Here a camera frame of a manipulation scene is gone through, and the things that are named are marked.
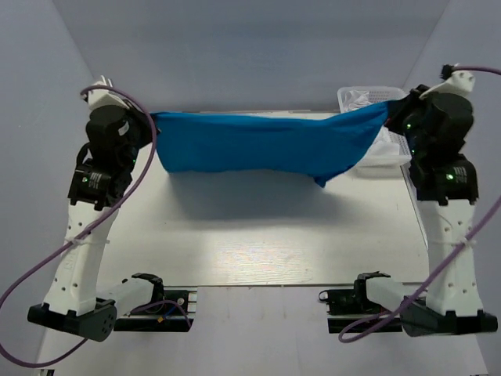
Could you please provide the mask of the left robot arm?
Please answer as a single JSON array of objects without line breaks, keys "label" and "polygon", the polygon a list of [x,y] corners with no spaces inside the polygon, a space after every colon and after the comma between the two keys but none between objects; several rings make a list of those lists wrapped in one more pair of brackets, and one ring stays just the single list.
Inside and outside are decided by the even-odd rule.
[{"label": "left robot arm", "polygon": [[142,306],[164,307],[160,278],[137,273],[105,291],[97,290],[108,235],[130,192],[139,151],[158,134],[134,107],[106,105],[92,110],[88,142],[77,155],[68,193],[69,244],[43,302],[29,308],[29,322],[95,342],[104,341],[118,317]]}]

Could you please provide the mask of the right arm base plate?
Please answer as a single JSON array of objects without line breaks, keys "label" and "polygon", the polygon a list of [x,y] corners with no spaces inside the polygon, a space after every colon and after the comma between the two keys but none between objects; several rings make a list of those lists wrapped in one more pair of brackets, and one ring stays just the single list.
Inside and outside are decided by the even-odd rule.
[{"label": "right arm base plate", "polygon": [[[334,288],[319,292],[318,299],[327,307],[327,327],[329,334],[339,334],[346,326],[356,320],[367,318],[373,315],[385,313],[385,309],[372,302],[359,302],[353,288]],[[348,333],[359,334],[368,329],[371,325],[381,321],[383,317],[376,320],[364,322],[350,329]],[[402,325],[397,316],[392,321],[377,332],[397,333],[402,332]]]}]

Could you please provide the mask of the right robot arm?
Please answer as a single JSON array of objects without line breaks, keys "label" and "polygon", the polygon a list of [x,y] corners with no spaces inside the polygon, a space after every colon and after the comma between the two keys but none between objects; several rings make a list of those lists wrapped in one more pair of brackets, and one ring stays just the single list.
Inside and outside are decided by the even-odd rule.
[{"label": "right robot arm", "polygon": [[464,96],[419,85],[389,109],[386,127],[404,136],[411,152],[409,177],[430,274],[415,292],[387,274],[361,274],[354,304],[365,313],[379,306],[387,320],[398,316],[411,337],[495,332],[498,320],[485,311],[474,269],[478,176],[461,152],[473,107]]}]

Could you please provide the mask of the blue t shirt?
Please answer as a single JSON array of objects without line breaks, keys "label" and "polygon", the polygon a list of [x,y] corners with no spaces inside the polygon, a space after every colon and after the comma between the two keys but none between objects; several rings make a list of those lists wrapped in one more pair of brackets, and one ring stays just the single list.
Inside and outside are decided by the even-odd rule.
[{"label": "blue t shirt", "polygon": [[157,154],[167,172],[273,170],[321,187],[353,168],[389,115],[386,102],[325,119],[158,112]]}]

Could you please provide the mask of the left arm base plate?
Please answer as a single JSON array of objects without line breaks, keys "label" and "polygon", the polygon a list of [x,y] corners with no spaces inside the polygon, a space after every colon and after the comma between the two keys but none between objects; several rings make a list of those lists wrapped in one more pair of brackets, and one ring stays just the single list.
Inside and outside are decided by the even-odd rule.
[{"label": "left arm base plate", "polygon": [[196,287],[166,287],[167,303],[141,309],[117,319],[116,332],[187,333],[196,314]]}]

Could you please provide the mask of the white crumpled t shirt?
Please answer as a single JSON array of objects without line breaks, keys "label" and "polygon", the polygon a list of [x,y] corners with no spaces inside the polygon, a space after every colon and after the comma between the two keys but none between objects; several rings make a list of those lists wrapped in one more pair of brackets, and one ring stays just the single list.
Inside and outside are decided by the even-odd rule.
[{"label": "white crumpled t shirt", "polygon": [[345,93],[342,104],[345,112],[351,112],[370,106],[372,102],[369,100],[369,91],[349,90]]}]

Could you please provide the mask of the white plastic basket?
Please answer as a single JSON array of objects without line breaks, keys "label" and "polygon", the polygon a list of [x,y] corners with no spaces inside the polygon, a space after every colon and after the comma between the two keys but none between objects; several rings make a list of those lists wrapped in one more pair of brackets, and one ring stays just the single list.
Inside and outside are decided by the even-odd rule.
[{"label": "white plastic basket", "polygon": [[[369,100],[372,104],[389,100],[400,100],[406,93],[396,87],[387,86],[352,86],[343,87],[337,91],[337,99],[341,113],[346,113],[343,108],[344,95],[349,90],[369,91]],[[411,159],[407,142],[403,136],[390,132],[383,127],[368,149],[363,159],[356,165],[357,168],[400,167]]]}]

